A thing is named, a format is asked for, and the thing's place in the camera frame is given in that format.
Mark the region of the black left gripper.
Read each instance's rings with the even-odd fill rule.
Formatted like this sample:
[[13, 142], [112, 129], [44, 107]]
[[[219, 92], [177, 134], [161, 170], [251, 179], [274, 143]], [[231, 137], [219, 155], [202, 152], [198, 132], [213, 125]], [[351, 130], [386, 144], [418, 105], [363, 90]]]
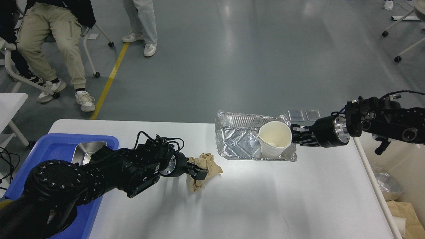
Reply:
[[208, 172], [207, 169], [190, 162], [181, 152], [173, 154], [166, 167], [166, 177], [179, 177], [186, 173], [194, 180], [205, 180]]

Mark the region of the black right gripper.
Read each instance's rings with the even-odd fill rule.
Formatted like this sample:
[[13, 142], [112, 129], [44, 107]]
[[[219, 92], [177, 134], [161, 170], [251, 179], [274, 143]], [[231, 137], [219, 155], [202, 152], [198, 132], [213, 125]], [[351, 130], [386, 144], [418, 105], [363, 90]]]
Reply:
[[305, 147], [345, 146], [350, 140], [346, 118], [332, 115], [318, 119], [312, 126], [291, 125], [292, 143]]

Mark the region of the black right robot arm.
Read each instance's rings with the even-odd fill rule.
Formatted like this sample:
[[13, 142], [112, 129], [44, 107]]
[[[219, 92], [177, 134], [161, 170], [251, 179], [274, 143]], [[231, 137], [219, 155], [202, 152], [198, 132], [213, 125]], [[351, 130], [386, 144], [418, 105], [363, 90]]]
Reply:
[[340, 111], [319, 118], [311, 126], [291, 125], [292, 143], [300, 146], [332, 148], [345, 146], [350, 138], [363, 132], [373, 134], [380, 146], [381, 155], [391, 140], [420, 144], [425, 142], [425, 110], [421, 107], [402, 108], [396, 100], [401, 91], [382, 97], [347, 101]]

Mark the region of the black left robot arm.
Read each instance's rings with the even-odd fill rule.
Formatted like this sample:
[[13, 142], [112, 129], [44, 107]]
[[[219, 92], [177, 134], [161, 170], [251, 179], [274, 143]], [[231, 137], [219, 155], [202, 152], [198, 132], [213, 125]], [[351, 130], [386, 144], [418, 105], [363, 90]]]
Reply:
[[179, 138], [146, 135], [144, 144], [112, 150], [103, 146], [89, 163], [79, 165], [59, 159], [40, 162], [29, 172], [23, 192], [1, 203], [2, 239], [45, 239], [69, 227], [77, 207], [113, 189], [133, 198], [160, 177], [186, 173], [205, 180], [208, 170], [181, 153]]

